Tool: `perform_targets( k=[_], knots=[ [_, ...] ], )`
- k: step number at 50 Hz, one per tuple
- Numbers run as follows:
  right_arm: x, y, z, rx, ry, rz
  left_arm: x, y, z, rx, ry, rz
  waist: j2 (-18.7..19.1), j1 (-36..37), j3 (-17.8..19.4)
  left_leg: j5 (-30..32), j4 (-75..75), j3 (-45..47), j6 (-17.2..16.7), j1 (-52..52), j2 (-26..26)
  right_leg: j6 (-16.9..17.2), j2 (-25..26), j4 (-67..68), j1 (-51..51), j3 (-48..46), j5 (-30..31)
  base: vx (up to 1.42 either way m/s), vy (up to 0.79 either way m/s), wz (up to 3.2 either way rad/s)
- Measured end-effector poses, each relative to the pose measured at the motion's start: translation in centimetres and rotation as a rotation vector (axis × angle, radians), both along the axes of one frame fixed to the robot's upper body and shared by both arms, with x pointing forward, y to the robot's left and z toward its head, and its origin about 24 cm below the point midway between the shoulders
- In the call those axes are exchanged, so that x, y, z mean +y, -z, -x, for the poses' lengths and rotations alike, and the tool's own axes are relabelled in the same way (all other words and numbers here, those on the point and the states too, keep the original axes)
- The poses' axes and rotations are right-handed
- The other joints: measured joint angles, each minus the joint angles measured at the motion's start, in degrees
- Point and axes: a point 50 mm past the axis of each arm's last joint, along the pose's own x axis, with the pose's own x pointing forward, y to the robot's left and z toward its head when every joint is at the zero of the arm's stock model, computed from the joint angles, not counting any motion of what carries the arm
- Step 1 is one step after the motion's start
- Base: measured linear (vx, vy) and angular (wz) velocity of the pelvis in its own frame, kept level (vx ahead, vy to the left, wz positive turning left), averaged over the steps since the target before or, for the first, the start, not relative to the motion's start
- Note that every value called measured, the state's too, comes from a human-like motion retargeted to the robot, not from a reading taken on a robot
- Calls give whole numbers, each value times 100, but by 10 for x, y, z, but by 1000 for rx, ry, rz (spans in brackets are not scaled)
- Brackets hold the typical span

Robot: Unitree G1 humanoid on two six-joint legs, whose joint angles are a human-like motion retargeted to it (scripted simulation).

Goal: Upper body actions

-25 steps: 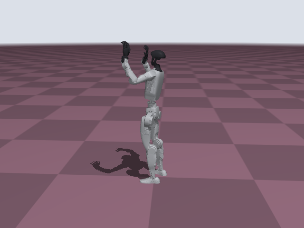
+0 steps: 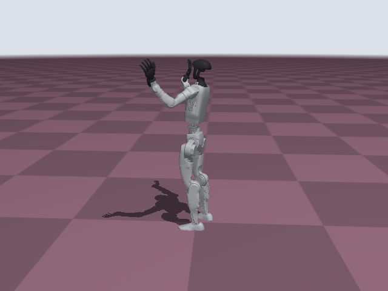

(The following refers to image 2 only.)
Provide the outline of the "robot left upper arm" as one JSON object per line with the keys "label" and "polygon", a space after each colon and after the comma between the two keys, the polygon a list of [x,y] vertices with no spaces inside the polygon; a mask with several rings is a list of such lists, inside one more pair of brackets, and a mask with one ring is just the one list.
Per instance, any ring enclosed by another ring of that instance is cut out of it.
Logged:
{"label": "robot left upper arm", "polygon": [[164,105],[167,108],[170,108],[170,109],[174,108],[174,107],[180,105],[181,103],[183,103],[184,101],[186,101],[188,99],[195,98],[198,93],[199,93],[199,90],[196,87],[188,86],[183,92],[181,92],[180,94],[178,94],[176,96],[176,98],[174,99],[175,100],[175,104],[173,106],[169,106],[166,103],[164,103]]}

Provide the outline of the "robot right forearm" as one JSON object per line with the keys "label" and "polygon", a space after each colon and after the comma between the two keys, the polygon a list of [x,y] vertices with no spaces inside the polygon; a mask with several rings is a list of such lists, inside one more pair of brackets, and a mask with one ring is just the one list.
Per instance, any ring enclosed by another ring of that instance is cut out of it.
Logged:
{"label": "robot right forearm", "polygon": [[188,83],[188,79],[187,79],[186,82],[183,82],[182,79],[183,79],[183,77],[181,78],[181,82],[182,82],[182,84],[183,84],[182,86],[183,86],[183,88],[185,90],[188,86],[190,86],[190,84]]}

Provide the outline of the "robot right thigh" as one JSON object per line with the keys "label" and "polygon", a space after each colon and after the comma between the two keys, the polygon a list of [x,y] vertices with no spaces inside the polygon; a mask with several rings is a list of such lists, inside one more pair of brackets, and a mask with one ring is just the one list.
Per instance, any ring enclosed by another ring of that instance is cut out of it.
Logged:
{"label": "robot right thigh", "polygon": [[201,149],[204,149],[206,146],[206,138],[204,138],[204,143],[203,145],[197,149],[196,155],[191,156],[193,158],[193,174],[195,177],[195,181],[198,181],[201,186],[204,184],[207,184],[208,178],[207,176],[202,173],[202,164],[203,164],[203,152]]}

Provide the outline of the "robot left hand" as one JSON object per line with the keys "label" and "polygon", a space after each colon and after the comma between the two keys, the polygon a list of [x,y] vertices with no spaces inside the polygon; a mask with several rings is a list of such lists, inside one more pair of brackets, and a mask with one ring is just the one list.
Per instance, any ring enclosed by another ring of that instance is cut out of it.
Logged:
{"label": "robot left hand", "polygon": [[151,60],[149,60],[148,58],[147,58],[147,60],[149,61],[150,64],[144,59],[144,61],[148,65],[148,67],[147,67],[147,65],[144,62],[142,62],[142,64],[144,64],[146,70],[145,70],[145,68],[142,65],[139,65],[139,66],[143,69],[143,71],[145,73],[145,76],[147,78],[148,86],[151,87],[151,82],[156,81],[156,79],[154,77],[154,75],[155,75],[155,67],[156,66],[155,66],[155,63],[151,62]]}

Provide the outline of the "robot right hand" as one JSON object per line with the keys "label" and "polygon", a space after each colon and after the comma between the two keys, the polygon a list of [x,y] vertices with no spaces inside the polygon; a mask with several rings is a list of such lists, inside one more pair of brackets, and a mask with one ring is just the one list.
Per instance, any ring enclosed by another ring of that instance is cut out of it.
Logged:
{"label": "robot right hand", "polygon": [[186,82],[187,79],[189,79],[189,75],[190,75],[190,73],[192,71],[192,68],[191,68],[192,67],[192,62],[191,62],[191,60],[188,59],[187,63],[189,63],[189,69],[188,69],[187,73],[183,76],[183,79],[182,79],[183,82]]}

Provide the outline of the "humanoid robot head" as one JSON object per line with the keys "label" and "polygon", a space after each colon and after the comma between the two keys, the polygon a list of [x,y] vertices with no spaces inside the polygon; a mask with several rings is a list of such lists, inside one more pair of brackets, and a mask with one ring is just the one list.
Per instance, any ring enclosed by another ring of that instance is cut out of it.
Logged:
{"label": "humanoid robot head", "polygon": [[[200,77],[199,74],[200,72],[204,72],[205,70],[211,70],[212,69],[211,64],[205,59],[199,59],[194,61],[192,65],[194,67],[193,78],[197,79],[198,85],[201,85],[203,87],[208,87],[204,81],[204,78]],[[198,72],[196,74],[197,70]]]}

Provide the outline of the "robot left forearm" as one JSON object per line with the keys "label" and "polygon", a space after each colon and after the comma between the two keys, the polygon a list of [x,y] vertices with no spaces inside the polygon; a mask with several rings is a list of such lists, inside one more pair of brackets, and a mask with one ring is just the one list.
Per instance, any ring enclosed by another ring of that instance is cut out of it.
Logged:
{"label": "robot left forearm", "polygon": [[156,83],[156,81],[151,82],[151,91],[155,93],[155,95],[159,98],[160,101],[163,101],[169,106],[173,106],[175,104],[175,100],[170,97],[167,93],[165,93],[160,86]]}

